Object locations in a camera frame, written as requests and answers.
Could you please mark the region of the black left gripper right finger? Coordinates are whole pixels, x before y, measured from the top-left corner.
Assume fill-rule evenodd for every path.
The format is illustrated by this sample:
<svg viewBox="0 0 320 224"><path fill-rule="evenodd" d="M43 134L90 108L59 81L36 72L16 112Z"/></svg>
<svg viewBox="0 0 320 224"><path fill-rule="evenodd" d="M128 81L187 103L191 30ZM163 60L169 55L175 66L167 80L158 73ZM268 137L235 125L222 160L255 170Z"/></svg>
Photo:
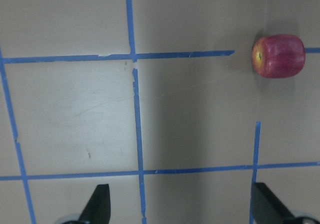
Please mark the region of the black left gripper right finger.
<svg viewBox="0 0 320 224"><path fill-rule="evenodd" d="M263 182L255 182L252 186L251 213L257 224L295 222L295 216Z"/></svg>

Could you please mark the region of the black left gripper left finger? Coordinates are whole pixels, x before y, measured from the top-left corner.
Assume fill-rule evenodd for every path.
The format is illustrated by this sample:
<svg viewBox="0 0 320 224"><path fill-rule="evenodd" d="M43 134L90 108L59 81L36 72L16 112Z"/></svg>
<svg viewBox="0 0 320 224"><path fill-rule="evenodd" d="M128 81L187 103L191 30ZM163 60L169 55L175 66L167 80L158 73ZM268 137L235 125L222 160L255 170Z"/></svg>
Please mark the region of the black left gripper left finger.
<svg viewBox="0 0 320 224"><path fill-rule="evenodd" d="M110 187L108 184L99 184L96 186L77 222L80 224L108 224L110 219Z"/></svg>

